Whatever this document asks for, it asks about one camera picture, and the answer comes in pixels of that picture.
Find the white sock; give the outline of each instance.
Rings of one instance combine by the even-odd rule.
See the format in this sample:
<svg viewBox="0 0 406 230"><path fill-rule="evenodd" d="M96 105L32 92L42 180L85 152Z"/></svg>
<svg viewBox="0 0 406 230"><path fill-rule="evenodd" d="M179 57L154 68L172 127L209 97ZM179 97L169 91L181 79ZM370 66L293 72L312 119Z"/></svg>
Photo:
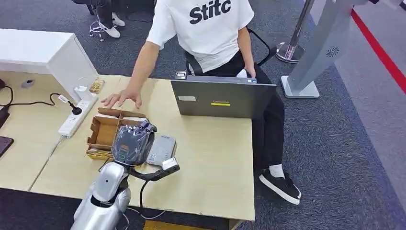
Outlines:
<svg viewBox="0 0 406 230"><path fill-rule="evenodd" d="M271 175L273 177L283 177L285 178L285 175L283 175L283 169L282 169L282 164L277 164L277 165L270 165L269 166L269 171L271 172Z"/></svg>

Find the open cardboard box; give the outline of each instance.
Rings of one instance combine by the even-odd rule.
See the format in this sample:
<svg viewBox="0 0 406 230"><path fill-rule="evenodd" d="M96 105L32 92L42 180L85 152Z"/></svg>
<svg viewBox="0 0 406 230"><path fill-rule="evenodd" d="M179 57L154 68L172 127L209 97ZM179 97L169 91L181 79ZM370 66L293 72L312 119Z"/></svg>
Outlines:
<svg viewBox="0 0 406 230"><path fill-rule="evenodd" d="M89 146L87 154L92 159L106 160L109 158L108 154L112 148L116 133L121 126L130 125L137 126L141 124L144 119L147 119L144 114L133 113L129 111L99 108L99 114L96 115L93 120L90 129L92 135L88 137L87 144ZM95 151L90 149L101 150L98 154L93 154Z"/></svg>

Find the phone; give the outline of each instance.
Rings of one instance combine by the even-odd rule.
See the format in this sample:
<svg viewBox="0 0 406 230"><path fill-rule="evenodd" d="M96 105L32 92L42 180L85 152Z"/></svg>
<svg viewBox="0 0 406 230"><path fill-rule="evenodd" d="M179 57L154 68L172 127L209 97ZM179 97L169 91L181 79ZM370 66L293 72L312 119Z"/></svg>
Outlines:
<svg viewBox="0 0 406 230"><path fill-rule="evenodd" d="M151 150L149 151L147 163L161 166L161 164L172 158L175 154L175 138L165 135L156 136Z"/></svg>
<svg viewBox="0 0 406 230"><path fill-rule="evenodd" d="M9 149L14 140L12 138L0 137L0 157Z"/></svg>

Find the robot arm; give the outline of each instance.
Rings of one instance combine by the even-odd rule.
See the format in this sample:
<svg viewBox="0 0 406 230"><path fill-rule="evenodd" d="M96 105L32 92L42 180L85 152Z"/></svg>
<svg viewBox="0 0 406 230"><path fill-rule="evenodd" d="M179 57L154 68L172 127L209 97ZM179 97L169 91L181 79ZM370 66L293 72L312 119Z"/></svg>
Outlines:
<svg viewBox="0 0 406 230"><path fill-rule="evenodd" d="M127 178L157 181L180 169L175 158L162 169L142 174L134 169L148 157L157 128L147 121L139 126L122 126L112 146L114 161L106 164L90 186L74 215L71 230L114 230L131 200Z"/></svg>

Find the person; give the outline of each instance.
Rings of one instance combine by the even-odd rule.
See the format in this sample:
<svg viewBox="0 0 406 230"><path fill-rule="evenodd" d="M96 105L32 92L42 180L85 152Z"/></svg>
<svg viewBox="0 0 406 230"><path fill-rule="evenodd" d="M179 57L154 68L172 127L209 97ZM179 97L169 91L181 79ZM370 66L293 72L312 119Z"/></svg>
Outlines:
<svg viewBox="0 0 406 230"><path fill-rule="evenodd" d="M92 5L96 8L97 17L99 18L99 25L106 30L106 33L114 38L120 37L120 32L114 27L125 26L125 22L118 18L117 14L113 12L115 9L116 0L72 0L76 4Z"/></svg>
<svg viewBox="0 0 406 230"><path fill-rule="evenodd" d="M111 108L130 99L142 103L141 88L152 73L160 48L175 35L180 46L193 55L203 75L235 77L242 69L257 82L269 82L254 63L247 30L254 12L248 0L158 0L147 41L135 62L127 87L102 102ZM298 205L299 189L282 169L284 105L272 96L263 117L252 120L254 155L266 164L259 177L285 200Z"/></svg>

